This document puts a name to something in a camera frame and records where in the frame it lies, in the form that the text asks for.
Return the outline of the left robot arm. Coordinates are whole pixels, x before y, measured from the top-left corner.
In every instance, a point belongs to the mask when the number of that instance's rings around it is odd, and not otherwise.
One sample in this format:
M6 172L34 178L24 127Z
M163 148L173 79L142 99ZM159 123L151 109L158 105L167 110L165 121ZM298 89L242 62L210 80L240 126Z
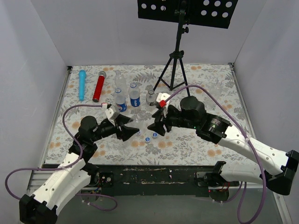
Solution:
M111 136L127 141L139 132L127 127L132 119L121 114L98 123L93 116L81 120L64 160L44 184L19 200L20 221L24 224L54 224L64 206L85 186L99 183L99 169L88 161L97 151L96 142Z

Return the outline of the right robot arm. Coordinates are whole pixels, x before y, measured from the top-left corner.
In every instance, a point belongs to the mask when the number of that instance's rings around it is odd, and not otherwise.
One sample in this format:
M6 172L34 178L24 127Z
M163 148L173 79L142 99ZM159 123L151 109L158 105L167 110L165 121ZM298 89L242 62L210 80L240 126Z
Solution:
M194 96L183 98L180 109L165 102L168 97L166 93L158 94L158 110L152 115L155 120L149 130L164 136L173 127L194 129L201 139L234 150L255 163L246 167L218 161L211 172L196 174L199 186L219 187L236 181L265 183L275 193L290 194L299 164L298 152L280 151L254 138L245 138L228 120L207 113L204 104Z

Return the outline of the clear Pocari bottle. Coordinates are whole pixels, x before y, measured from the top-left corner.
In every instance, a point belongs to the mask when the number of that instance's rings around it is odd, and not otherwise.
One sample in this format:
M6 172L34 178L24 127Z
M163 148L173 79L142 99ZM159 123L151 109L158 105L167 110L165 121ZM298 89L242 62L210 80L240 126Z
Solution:
M144 121L138 118L137 116L133 117L133 122L127 124L128 127L138 128L141 132L140 136L134 134L128 141L126 141L125 146L131 148L143 147L145 145L145 136L144 136Z

